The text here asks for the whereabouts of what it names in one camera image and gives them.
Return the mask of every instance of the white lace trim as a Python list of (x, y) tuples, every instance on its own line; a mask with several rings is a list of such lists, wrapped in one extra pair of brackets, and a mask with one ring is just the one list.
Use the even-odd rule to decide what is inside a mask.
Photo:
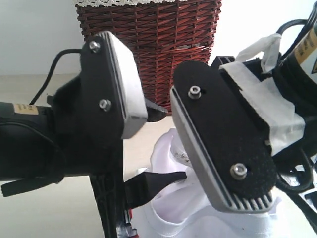
[(85, 6), (123, 6), (130, 5), (136, 6), (137, 4), (149, 4), (151, 2), (154, 3), (162, 3), (162, 2), (175, 2), (176, 0), (74, 0), (75, 4), (85, 7)]

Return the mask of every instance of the white tape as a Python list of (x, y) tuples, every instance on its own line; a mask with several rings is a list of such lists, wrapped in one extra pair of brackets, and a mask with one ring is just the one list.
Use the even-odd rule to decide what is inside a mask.
[(222, 65), (241, 88), (242, 96), (269, 126), (271, 156), (300, 140), (305, 121), (295, 113), (293, 103), (282, 97), (273, 78), (260, 82), (241, 62)]
[(261, 68), (263, 73), (268, 73), (274, 69), (277, 64), (280, 44), (281, 35), (278, 33), (262, 37), (249, 47), (242, 50), (236, 57), (236, 61), (245, 62), (256, 56), (258, 53), (264, 52), (261, 61)]

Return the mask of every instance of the white cloth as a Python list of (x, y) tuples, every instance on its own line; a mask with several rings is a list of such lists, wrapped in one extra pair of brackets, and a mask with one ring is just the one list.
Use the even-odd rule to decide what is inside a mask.
[(171, 184), (151, 202), (132, 211), (132, 225), (140, 238), (289, 237), (279, 197), (275, 198), (275, 205), (269, 213), (251, 215), (216, 211), (193, 169), (179, 163), (180, 156), (173, 156), (174, 147), (181, 151), (176, 143), (178, 139), (173, 140), (175, 137), (178, 137), (177, 131), (171, 129), (157, 141), (151, 156), (151, 168), (147, 170), (155, 173), (186, 171), (187, 179)]
[(79, 6), (136, 6), (138, 4), (162, 3), (162, 2), (175, 2), (175, 0), (74, 0), (74, 3)]

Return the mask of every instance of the red wicker basket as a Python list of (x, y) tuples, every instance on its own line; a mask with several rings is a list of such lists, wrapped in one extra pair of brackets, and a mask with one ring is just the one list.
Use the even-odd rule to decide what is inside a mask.
[(221, 0), (76, 7), (85, 40), (104, 30), (115, 34), (134, 53), (145, 97), (170, 111), (175, 67), (209, 60)]

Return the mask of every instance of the white wall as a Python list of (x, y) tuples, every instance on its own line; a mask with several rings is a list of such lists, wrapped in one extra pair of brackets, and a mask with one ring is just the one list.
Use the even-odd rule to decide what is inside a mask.
[[(258, 38), (295, 18), (307, 18), (314, 0), (223, 0), (211, 59), (237, 55)], [(47, 74), (54, 56), (83, 44), (72, 0), (0, 1), (0, 75)], [(300, 27), (288, 30), (282, 52)], [(77, 55), (64, 56), (56, 73), (77, 73)]]

